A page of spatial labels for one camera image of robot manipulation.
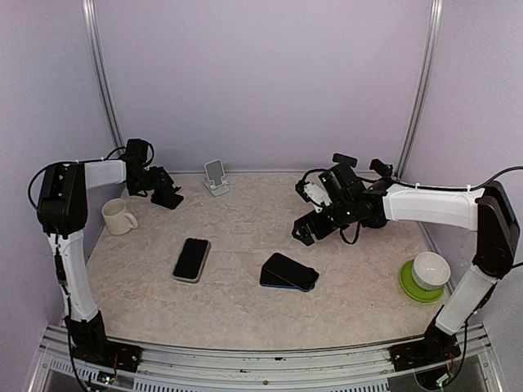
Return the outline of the black folding phone stand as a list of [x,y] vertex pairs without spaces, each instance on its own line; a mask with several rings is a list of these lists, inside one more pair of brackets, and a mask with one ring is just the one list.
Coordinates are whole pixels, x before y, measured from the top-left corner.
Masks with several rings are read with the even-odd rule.
[[174,210],[184,200],[184,197],[178,193],[180,190],[180,186],[164,186],[153,192],[150,201],[160,207]]

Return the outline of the white folding phone stand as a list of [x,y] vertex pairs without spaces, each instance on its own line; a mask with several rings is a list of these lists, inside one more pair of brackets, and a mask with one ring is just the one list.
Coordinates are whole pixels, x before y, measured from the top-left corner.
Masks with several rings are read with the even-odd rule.
[[222,196],[230,191],[230,186],[226,180],[223,163],[220,159],[215,159],[204,165],[205,180],[204,185],[214,197]]

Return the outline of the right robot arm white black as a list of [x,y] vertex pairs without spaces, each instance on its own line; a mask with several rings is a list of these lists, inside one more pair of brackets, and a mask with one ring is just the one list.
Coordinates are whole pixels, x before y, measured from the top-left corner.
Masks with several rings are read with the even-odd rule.
[[521,232],[516,215],[494,177],[465,188],[411,185],[397,180],[392,166],[378,159],[370,163],[379,175],[376,180],[357,176],[355,165],[353,158],[337,160],[329,169],[316,170],[318,185],[305,177],[296,183],[296,192],[314,210],[295,220],[295,239],[310,246],[352,224],[379,229],[389,221],[451,225],[477,234],[471,267],[418,344],[418,356],[434,363],[449,350],[449,339],[513,269]]

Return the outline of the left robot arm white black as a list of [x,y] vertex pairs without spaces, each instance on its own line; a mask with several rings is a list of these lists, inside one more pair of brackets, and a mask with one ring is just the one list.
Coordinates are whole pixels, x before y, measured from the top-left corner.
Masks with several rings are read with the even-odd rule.
[[38,172],[38,198],[29,200],[50,243],[56,277],[62,287],[66,327],[73,343],[97,363],[114,356],[114,344],[89,287],[83,230],[88,218],[87,192],[106,185],[124,184],[131,196],[149,198],[173,210],[182,202],[178,187],[163,167],[153,165],[154,147],[130,139],[118,148],[119,157],[51,163]]

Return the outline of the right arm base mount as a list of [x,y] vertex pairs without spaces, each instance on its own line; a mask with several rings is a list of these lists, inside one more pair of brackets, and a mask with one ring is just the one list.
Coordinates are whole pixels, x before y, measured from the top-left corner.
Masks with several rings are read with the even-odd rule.
[[434,341],[425,340],[393,345],[389,353],[396,372],[442,363],[462,355],[457,343],[442,346]]

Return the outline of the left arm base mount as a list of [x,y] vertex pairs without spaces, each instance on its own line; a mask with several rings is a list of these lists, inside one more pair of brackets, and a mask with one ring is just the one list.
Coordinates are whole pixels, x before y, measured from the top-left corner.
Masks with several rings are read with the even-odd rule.
[[136,373],[141,361],[142,348],[138,345],[111,341],[107,354],[100,354],[86,347],[74,347],[72,354],[75,359],[85,363]]

